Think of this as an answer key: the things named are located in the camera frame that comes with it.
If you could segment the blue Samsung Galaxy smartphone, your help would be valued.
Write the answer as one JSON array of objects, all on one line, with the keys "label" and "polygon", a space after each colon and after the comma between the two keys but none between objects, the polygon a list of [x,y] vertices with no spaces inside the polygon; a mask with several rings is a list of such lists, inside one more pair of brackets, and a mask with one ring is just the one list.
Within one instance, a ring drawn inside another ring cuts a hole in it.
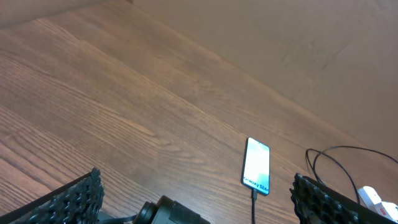
[{"label": "blue Samsung Galaxy smartphone", "polygon": [[241,181],[260,194],[270,193],[271,149],[254,138],[247,138],[246,141]]}]

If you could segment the white power strip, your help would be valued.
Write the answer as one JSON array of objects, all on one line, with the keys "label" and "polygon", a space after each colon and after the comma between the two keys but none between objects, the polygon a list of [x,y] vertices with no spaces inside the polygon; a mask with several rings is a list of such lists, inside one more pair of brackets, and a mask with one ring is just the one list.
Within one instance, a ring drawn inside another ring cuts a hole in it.
[{"label": "white power strip", "polygon": [[367,208],[377,213],[374,206],[382,201],[377,192],[370,186],[364,186],[358,189],[358,193]]}]

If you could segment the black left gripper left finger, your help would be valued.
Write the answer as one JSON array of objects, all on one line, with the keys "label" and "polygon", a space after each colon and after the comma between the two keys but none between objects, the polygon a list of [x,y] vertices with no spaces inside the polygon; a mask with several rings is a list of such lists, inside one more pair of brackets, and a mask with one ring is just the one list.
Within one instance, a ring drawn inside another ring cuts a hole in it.
[{"label": "black left gripper left finger", "polygon": [[104,187],[101,172],[91,172],[1,216],[1,224],[97,223]]}]

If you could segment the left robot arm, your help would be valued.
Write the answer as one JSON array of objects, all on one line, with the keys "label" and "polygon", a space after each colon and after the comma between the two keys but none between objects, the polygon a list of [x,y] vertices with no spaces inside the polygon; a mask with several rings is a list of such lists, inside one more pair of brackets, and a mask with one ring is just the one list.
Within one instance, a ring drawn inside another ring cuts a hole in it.
[{"label": "left robot arm", "polygon": [[[300,223],[390,223],[391,220],[347,197],[296,174],[290,189]],[[104,187],[100,171],[91,172],[1,217],[1,223],[206,224],[193,210],[166,196],[146,202],[136,215],[111,218],[101,212]]]}]

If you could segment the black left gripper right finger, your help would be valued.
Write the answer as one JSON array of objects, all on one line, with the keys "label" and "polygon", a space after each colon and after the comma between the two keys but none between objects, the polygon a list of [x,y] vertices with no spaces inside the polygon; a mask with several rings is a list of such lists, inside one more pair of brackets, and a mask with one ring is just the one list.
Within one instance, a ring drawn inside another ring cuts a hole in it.
[{"label": "black left gripper right finger", "polygon": [[290,189],[300,224],[394,224],[344,195],[297,173]]}]

